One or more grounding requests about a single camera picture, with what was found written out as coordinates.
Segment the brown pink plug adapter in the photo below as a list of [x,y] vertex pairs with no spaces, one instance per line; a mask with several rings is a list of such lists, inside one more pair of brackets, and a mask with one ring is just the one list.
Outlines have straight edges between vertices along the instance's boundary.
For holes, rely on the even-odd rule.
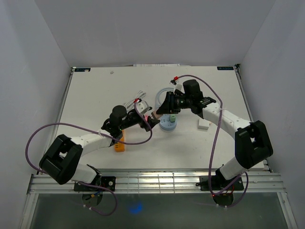
[[162,114],[157,114],[157,110],[154,110],[152,113],[151,113],[153,119],[160,119],[162,117]]

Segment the green plug adapter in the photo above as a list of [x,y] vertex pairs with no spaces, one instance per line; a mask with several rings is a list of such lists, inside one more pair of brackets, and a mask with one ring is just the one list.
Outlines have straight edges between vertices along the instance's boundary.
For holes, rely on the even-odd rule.
[[175,114],[169,115],[169,119],[170,119],[170,122],[174,123],[176,121],[176,115]]

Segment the blue round power socket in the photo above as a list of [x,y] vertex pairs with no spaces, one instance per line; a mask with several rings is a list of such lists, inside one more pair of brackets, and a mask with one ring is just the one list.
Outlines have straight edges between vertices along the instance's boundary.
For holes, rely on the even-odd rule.
[[162,130],[172,131],[177,127],[177,119],[174,123],[172,123],[172,122],[170,122],[169,115],[171,115],[171,114],[164,114],[160,118],[159,126]]

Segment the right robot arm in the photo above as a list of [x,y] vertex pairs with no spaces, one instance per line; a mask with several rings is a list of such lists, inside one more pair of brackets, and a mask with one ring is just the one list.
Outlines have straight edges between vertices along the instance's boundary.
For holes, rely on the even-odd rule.
[[214,176],[209,176],[207,184],[210,187],[227,189],[237,176],[273,155],[263,122],[251,122],[224,110],[215,99],[203,95],[196,80],[185,81],[183,88],[183,92],[178,89],[167,92],[155,113],[178,114],[182,109],[190,109],[200,118],[217,125],[235,141],[234,157],[217,169]]

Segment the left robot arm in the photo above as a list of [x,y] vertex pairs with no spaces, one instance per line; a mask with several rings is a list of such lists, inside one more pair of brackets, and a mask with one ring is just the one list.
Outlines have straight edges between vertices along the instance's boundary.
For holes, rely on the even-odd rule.
[[67,137],[64,134],[57,136],[40,160],[40,168],[60,185],[76,181],[83,182],[89,190],[97,190],[101,186],[100,171],[91,165],[80,164],[80,158],[120,142],[123,130],[134,125],[139,125],[147,132],[151,131],[160,120],[155,115],[144,116],[148,110],[151,107],[142,102],[130,111],[117,105],[100,130],[77,137]]

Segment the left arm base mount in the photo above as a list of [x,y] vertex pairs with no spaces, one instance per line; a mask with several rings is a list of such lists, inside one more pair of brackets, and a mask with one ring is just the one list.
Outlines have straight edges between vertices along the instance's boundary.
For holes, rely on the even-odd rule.
[[[90,183],[90,185],[100,186],[103,188],[107,188],[111,191],[115,191],[116,177],[115,176],[98,176]],[[102,191],[102,189],[100,189],[100,188],[89,187],[89,186],[81,185],[78,183],[74,184],[73,190],[76,192]]]

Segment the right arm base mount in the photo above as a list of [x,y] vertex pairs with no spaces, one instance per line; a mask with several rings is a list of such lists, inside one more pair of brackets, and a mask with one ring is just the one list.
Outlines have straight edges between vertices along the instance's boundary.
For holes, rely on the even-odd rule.
[[[218,176],[213,175],[211,176],[211,187],[213,191],[220,191],[224,189],[227,185],[229,185],[235,178],[230,180],[221,180]],[[200,176],[199,182],[195,184],[197,187],[200,187],[201,191],[208,191],[208,176]],[[244,190],[244,185],[242,182],[242,178],[239,177],[229,188],[229,190],[237,190],[242,191]]]

